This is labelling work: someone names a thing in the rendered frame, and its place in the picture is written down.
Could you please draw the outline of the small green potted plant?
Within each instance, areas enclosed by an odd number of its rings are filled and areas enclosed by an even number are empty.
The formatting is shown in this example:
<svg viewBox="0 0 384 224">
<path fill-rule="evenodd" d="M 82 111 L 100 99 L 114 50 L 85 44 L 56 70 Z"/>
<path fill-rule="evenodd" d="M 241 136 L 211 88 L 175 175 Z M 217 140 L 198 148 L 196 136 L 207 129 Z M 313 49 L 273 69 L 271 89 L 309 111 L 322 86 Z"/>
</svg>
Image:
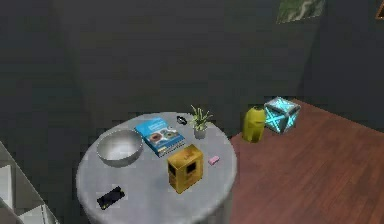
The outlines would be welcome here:
<svg viewBox="0 0 384 224">
<path fill-rule="evenodd" d="M 194 130 L 194 136 L 198 140 L 204 139 L 208 127 L 208 120 L 212 117 L 212 114 L 209 111 L 204 112 L 199 107 L 191 106 L 191 108 L 193 110 L 191 123 Z"/>
</svg>

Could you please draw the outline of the blue book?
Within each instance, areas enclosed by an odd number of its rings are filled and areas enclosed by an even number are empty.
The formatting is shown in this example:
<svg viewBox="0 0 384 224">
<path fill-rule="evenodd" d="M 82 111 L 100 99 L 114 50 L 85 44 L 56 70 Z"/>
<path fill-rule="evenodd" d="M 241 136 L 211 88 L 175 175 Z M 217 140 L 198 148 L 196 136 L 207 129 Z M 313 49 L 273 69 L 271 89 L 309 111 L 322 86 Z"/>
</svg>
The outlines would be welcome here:
<svg viewBox="0 0 384 224">
<path fill-rule="evenodd" d="M 186 144 L 186 139 L 160 117 L 138 124 L 135 131 L 158 157 L 182 148 Z"/>
</svg>

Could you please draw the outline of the yellow box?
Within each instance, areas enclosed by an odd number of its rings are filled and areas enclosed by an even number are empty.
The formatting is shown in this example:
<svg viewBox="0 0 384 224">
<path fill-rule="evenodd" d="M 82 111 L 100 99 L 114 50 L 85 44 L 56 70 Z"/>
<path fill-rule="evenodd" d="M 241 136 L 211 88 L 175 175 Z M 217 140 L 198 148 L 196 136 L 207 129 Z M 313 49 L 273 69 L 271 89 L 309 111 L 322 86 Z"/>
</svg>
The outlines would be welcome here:
<svg viewBox="0 0 384 224">
<path fill-rule="evenodd" d="M 191 144 L 167 159 L 169 184 L 181 194 L 202 179 L 203 152 Z"/>
</svg>

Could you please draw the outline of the silver metal bowl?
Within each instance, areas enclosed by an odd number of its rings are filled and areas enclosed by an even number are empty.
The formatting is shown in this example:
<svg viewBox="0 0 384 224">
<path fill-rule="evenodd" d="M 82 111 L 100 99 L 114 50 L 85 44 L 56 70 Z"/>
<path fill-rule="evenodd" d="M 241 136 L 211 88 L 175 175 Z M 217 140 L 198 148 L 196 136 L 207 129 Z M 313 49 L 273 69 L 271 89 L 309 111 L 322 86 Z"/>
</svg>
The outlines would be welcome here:
<svg viewBox="0 0 384 224">
<path fill-rule="evenodd" d="M 134 130 L 117 130 L 102 137 L 96 146 L 98 157 L 108 166 L 125 167 L 134 163 L 143 151 L 143 140 Z"/>
</svg>

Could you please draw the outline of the round grey table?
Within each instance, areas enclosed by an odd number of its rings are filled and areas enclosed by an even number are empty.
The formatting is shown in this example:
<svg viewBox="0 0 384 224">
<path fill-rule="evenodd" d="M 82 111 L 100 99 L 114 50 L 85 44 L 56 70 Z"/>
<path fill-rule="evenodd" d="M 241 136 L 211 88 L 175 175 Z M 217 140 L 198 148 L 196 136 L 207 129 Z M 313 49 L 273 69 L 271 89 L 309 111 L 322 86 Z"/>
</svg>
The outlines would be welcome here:
<svg viewBox="0 0 384 224">
<path fill-rule="evenodd" d="M 91 224 L 229 224 L 232 186 L 237 173 L 237 157 L 227 136 L 210 123 L 206 137 L 197 140 L 190 125 L 180 125 L 177 112 L 161 112 L 161 118 L 176 128 L 189 144 L 209 160 L 203 177 L 181 194 L 170 186 L 167 158 L 159 158 L 148 146 L 132 164 L 115 168 L 106 165 L 92 144 L 79 163 L 77 197 Z M 97 199 L 120 186 L 125 196 L 102 210 Z"/>
</svg>

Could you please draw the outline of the glowing blue cube box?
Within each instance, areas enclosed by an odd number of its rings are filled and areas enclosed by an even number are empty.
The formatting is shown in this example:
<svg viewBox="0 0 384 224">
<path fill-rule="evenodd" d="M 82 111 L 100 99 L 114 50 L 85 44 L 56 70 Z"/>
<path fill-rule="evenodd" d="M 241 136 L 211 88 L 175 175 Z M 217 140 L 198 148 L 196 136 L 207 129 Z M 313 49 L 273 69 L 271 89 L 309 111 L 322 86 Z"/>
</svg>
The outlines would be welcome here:
<svg viewBox="0 0 384 224">
<path fill-rule="evenodd" d="M 270 130 L 283 134 L 295 126 L 300 109 L 300 105 L 282 97 L 276 97 L 264 104 L 265 125 Z"/>
</svg>

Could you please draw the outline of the black remote control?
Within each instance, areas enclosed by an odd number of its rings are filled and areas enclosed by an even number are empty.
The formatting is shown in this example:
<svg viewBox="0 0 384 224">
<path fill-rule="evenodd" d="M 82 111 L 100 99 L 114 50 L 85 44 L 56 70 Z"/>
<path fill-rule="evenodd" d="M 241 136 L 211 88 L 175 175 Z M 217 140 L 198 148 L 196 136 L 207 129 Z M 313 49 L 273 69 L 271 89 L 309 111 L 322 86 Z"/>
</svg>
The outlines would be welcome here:
<svg viewBox="0 0 384 224">
<path fill-rule="evenodd" d="M 122 199 L 125 196 L 125 192 L 121 189 L 120 186 L 115 187 L 108 193 L 97 199 L 97 203 L 102 210 L 107 209 L 112 204 Z"/>
</svg>

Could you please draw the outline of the white shelf unit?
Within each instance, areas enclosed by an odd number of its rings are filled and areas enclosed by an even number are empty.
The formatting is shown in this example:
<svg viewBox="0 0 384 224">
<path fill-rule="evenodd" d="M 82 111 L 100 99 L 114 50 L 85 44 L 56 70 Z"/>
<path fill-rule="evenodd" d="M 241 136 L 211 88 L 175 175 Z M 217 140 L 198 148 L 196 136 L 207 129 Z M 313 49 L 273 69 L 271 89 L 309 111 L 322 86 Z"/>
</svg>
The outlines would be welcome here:
<svg viewBox="0 0 384 224">
<path fill-rule="evenodd" d="M 60 224 L 1 141 L 0 224 Z"/>
</svg>

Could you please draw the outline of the green framed wall picture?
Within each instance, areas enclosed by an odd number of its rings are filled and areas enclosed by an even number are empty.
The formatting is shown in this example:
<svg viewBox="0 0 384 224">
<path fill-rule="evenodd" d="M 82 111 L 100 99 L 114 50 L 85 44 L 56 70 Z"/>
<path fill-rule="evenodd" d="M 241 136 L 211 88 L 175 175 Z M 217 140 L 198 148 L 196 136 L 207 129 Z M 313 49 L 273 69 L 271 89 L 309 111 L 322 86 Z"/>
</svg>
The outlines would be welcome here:
<svg viewBox="0 0 384 224">
<path fill-rule="evenodd" d="M 277 24 L 318 17 L 322 14 L 326 0 L 281 0 Z"/>
</svg>

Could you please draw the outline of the brown framed wall picture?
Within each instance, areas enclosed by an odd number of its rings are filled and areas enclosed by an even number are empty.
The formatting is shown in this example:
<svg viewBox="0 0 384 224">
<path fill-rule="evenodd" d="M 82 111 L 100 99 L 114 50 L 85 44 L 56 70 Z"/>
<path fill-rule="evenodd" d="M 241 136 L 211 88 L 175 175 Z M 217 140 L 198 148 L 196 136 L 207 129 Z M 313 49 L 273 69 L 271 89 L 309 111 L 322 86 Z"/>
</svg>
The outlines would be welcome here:
<svg viewBox="0 0 384 224">
<path fill-rule="evenodd" d="M 380 7 L 377 10 L 377 13 L 375 15 L 376 20 L 384 20 L 384 0 L 382 0 L 382 3 L 380 4 Z"/>
</svg>

